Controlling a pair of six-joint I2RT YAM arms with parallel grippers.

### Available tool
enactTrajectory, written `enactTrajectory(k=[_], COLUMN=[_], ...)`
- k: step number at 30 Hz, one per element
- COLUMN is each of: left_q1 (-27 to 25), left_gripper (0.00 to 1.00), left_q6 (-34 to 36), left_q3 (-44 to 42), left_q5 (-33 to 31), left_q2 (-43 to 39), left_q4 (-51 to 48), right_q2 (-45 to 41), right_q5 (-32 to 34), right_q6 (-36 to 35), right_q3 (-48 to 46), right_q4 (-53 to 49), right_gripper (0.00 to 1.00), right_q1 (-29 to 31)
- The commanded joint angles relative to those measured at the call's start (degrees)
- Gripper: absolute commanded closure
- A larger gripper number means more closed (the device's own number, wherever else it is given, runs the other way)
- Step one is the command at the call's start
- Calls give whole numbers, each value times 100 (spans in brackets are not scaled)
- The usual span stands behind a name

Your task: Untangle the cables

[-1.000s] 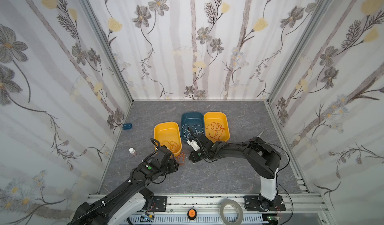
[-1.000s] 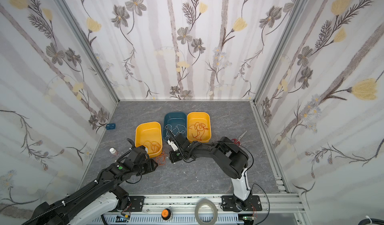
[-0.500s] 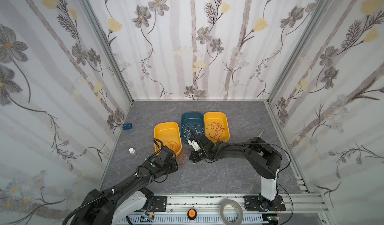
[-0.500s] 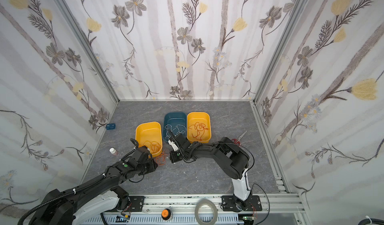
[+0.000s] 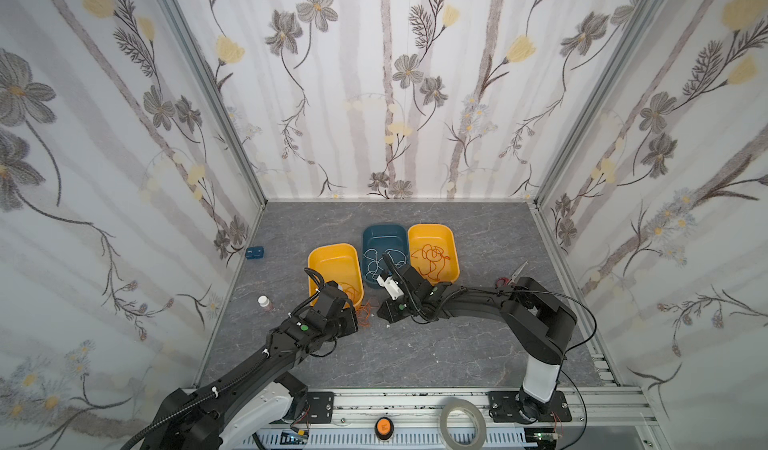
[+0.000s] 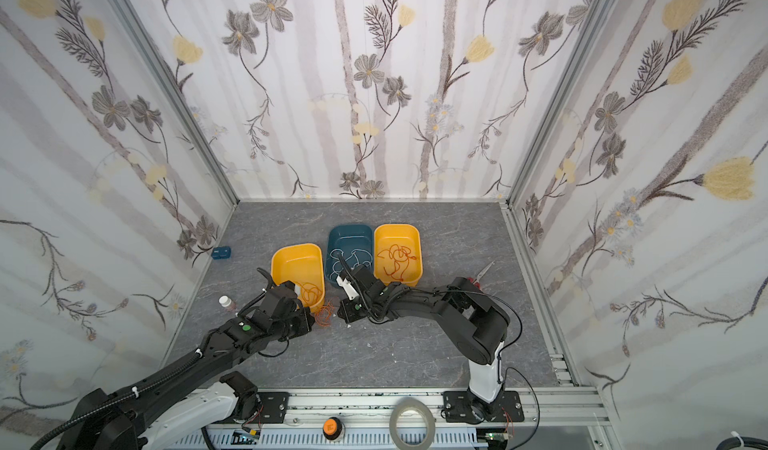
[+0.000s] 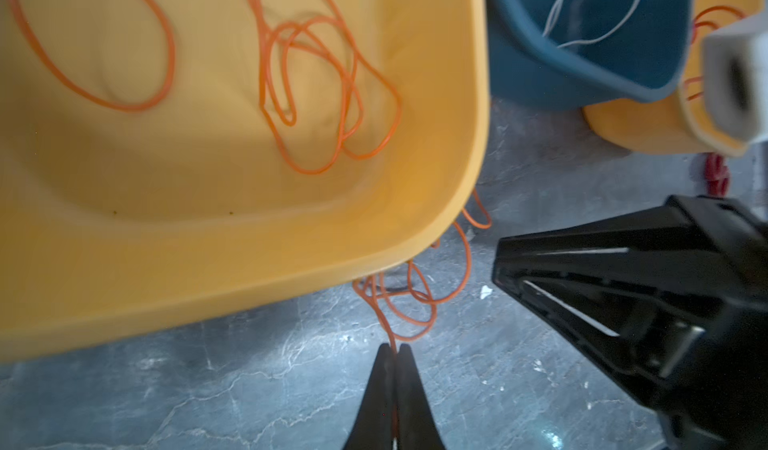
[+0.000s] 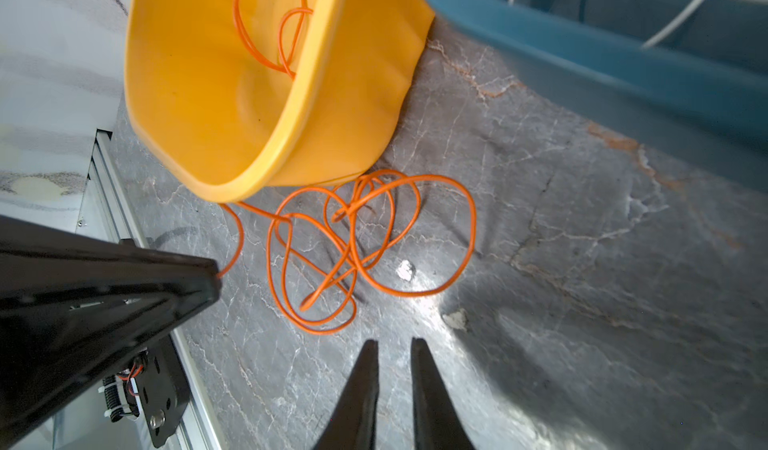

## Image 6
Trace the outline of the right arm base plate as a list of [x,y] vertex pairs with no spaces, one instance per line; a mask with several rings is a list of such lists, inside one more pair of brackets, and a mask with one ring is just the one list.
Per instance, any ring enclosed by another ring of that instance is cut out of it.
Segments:
[[469,390],[442,393],[442,418],[448,423],[520,423],[525,421],[518,392],[502,390],[494,401],[485,402]]

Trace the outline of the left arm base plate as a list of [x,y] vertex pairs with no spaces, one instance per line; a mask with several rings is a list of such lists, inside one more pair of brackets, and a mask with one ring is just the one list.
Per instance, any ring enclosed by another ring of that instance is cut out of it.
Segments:
[[233,413],[222,423],[246,426],[282,424],[288,410],[289,397],[288,392],[258,392],[240,397]]

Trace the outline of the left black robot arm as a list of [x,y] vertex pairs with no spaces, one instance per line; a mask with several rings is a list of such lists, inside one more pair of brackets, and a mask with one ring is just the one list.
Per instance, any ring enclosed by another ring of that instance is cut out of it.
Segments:
[[207,331],[194,350],[111,394],[101,389],[91,392],[78,402],[68,421],[32,447],[42,449],[58,439],[60,449],[147,449],[150,426],[201,384],[262,352],[273,341],[289,342],[310,333],[314,324],[294,285],[277,285],[268,278],[260,297]]

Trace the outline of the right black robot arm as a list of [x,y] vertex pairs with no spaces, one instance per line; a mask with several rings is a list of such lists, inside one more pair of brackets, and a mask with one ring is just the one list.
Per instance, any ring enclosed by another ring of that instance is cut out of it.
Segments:
[[383,283],[369,268],[349,266],[337,284],[347,297],[339,316],[348,325],[367,320],[386,325],[412,317],[436,322],[469,362],[469,383],[464,391],[442,394],[442,417],[449,423],[477,425],[485,422],[522,422],[518,395],[506,388],[502,352],[519,340],[523,322],[499,297],[483,292],[475,279],[456,278],[451,284],[420,289],[402,282]]

